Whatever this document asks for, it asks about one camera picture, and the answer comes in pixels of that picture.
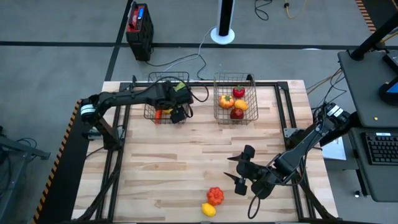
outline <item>plastic fruit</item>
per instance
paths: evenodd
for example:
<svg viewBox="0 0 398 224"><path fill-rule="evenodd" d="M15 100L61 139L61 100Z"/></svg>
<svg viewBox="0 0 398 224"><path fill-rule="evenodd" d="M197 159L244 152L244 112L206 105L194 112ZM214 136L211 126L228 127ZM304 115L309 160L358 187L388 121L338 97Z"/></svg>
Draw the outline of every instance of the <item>plastic fruit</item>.
<svg viewBox="0 0 398 224"><path fill-rule="evenodd" d="M243 110L239 108L234 108L230 114L231 119L243 119L243 116L244 116Z"/></svg>
<svg viewBox="0 0 398 224"><path fill-rule="evenodd" d="M220 107L229 109L234 105L234 98L228 95L220 96Z"/></svg>
<svg viewBox="0 0 398 224"><path fill-rule="evenodd" d="M244 96L244 87L243 86L237 86L232 90L232 94L237 97L243 97Z"/></svg>
<svg viewBox="0 0 398 224"><path fill-rule="evenodd" d="M209 203L202 204L201 210L203 214L207 215L208 217L213 217L216 215L216 208Z"/></svg>
<svg viewBox="0 0 398 224"><path fill-rule="evenodd" d="M248 104L244 100L236 100L234 106L235 108L242 109L243 111L249 108Z"/></svg>
<svg viewBox="0 0 398 224"><path fill-rule="evenodd" d="M164 114L170 114L172 112L173 109L168 109L168 110L163 110Z"/></svg>
<svg viewBox="0 0 398 224"><path fill-rule="evenodd" d="M207 192L207 202L212 205L221 205L224 200L224 192L219 187L212 187Z"/></svg>

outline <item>concrete floor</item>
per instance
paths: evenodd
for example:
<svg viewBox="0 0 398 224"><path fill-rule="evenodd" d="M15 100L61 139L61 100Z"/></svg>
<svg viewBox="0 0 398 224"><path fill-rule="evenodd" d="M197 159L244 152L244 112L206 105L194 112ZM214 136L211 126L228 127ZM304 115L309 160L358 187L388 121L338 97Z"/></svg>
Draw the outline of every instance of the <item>concrete floor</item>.
<svg viewBox="0 0 398 224"><path fill-rule="evenodd" d="M146 0L155 25L154 42L200 43L215 25L216 1ZM0 0L0 41L115 42L126 0L51 1ZM368 35L355 0L309 1L306 11L288 19L282 0L264 8L269 21L254 14L254 1L237 0L233 29L235 44L358 45ZM299 11L302 1L291 3ZM41 149L57 152L75 102L100 91L112 47L11 47L0 46L0 125L11 139L32 137ZM193 54L197 49L155 49L151 62L160 64ZM301 79L306 86L332 75L338 68L337 50L203 49L207 62L202 78L215 72L251 72L257 80ZM175 66L196 77L200 59ZM120 48L112 80L147 80L153 68L134 60L129 48ZM347 90L345 81L337 87ZM310 96L316 106L328 84ZM329 99L338 94L333 91ZM349 93L335 103L354 111ZM52 166L36 160L27 171L27 183L19 191L14 223L31 221ZM341 218L362 222L396 223L398 203L376 203L354 198L358 180L350 171L328 167L333 195Z"/></svg>

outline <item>wooden table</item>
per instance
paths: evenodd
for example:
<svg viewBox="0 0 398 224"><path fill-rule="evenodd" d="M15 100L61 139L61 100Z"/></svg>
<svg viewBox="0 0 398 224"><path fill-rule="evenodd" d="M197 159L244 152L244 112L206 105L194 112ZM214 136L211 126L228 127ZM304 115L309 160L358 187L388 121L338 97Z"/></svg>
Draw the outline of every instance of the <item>wooden table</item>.
<svg viewBox="0 0 398 224"><path fill-rule="evenodd" d="M312 123L312 115L304 82L288 83L297 126L306 128ZM102 90L117 91L119 84L105 82ZM193 92L199 98L206 95L199 87L193 88ZM296 221L291 187L276 186L271 195L261 201L257 217L249 220L248 206L254 194L249 186L246 196L235 194L233 181L223 174L236 174L237 163L226 158L240 154L246 144L256 149L253 161L261 165L285 151L274 88L257 87L257 101L259 119L247 126L217 124L213 115L212 88L207 102L192 104L194 116L183 125L155 125L144 119L144 105L131 106L114 222ZM113 122L113 114L111 108L104 116L109 124ZM102 145L102 141L90 143L88 153ZM79 217L100 191L105 158L106 151L99 151L86 160L73 218ZM319 201L337 216L320 150L309 152L307 172ZM225 200L216 207L215 217L206 217L201 212L210 187L224 190ZM302 192L300 196L307 213Z"/></svg>

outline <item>red battery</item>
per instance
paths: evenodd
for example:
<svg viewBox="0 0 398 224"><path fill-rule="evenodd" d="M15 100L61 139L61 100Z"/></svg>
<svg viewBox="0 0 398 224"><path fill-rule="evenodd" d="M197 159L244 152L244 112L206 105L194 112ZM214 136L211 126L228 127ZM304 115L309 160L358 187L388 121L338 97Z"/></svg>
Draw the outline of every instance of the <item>red battery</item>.
<svg viewBox="0 0 398 224"><path fill-rule="evenodd" d="M127 20L126 39L136 60L150 60L153 38L154 25L147 4L133 2Z"/></svg>

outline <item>wire basket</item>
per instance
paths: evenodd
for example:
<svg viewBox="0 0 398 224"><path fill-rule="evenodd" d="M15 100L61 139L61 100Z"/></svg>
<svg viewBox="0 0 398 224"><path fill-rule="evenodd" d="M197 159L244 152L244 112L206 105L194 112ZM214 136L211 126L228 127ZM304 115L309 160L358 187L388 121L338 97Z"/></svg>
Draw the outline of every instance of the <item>wire basket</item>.
<svg viewBox="0 0 398 224"><path fill-rule="evenodd" d="M178 81L177 79L172 78L172 77L179 78L179 79L183 80L185 83L189 82L189 73L188 72L151 72L148 77L148 85L156 82L158 79L163 78L163 77L170 77L170 78L165 78L165 79L161 80L160 82L170 81L174 84L174 86L177 86L180 83L180 81ZM188 111L189 108L188 108L187 103L185 103L182 106L185 111ZM172 120L170 119L169 114L165 114L162 111L162 115L158 119L155 118L155 114L156 114L155 108L151 105L145 104L145 107L144 107L144 118L145 119L149 119L149 120L153 121L155 124L172 124ZM177 124L183 124L183 123L185 123L186 120L187 119L184 119L184 120L178 122Z"/></svg>
<svg viewBox="0 0 398 224"><path fill-rule="evenodd" d="M245 89L242 98L235 98L232 94L234 87L241 85ZM243 119L231 119L232 108L220 107L220 96L229 95L234 100L244 100L248 109L244 111ZM216 73L214 77L214 117L218 124L249 124L259 118L257 108L256 82L250 73Z"/></svg>

